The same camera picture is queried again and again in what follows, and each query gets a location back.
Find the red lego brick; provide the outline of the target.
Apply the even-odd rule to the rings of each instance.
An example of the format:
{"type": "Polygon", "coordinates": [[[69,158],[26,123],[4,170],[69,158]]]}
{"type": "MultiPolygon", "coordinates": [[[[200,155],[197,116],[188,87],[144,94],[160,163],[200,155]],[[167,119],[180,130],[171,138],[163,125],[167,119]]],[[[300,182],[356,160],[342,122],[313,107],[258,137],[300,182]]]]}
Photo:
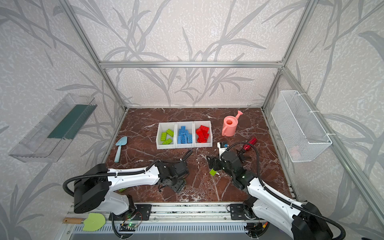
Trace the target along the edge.
{"type": "Polygon", "coordinates": [[[209,137],[208,133],[203,133],[200,128],[196,130],[196,134],[198,135],[199,138],[205,138],[207,139],[209,137]]]}
{"type": "Polygon", "coordinates": [[[198,143],[206,143],[207,139],[205,139],[205,138],[197,138],[197,142],[198,143]]]}
{"type": "Polygon", "coordinates": [[[210,129],[209,129],[208,127],[206,127],[206,126],[201,125],[201,126],[200,126],[200,130],[201,130],[203,133],[208,133],[210,129]]]}

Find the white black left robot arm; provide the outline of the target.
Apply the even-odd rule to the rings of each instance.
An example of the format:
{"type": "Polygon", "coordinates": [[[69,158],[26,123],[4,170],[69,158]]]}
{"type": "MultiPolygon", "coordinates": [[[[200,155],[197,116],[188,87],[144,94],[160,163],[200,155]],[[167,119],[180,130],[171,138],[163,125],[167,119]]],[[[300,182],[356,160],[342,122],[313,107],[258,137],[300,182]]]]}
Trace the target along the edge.
{"type": "Polygon", "coordinates": [[[110,212],[116,216],[132,212],[135,204],[131,197],[117,191],[137,186],[158,186],[180,193],[189,175],[187,159],[189,150],[179,161],[154,161],[149,166],[136,169],[109,169],[98,164],[83,175],[67,179],[63,190],[74,198],[74,212],[93,210],[110,212]]]}

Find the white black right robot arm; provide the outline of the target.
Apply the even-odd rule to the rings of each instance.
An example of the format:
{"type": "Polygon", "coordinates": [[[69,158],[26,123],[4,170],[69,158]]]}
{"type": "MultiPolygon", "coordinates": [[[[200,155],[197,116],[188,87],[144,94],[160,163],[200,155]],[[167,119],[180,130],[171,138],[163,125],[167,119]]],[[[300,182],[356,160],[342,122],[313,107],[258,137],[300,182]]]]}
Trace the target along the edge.
{"type": "Polygon", "coordinates": [[[235,144],[221,148],[218,157],[209,157],[210,169],[224,171],[233,185],[248,193],[248,217],[263,219],[279,228],[293,240],[343,240],[347,234],[337,222],[324,217],[310,202],[305,204],[289,198],[267,185],[261,169],[253,173],[243,167],[240,155],[232,152],[235,144]]]}

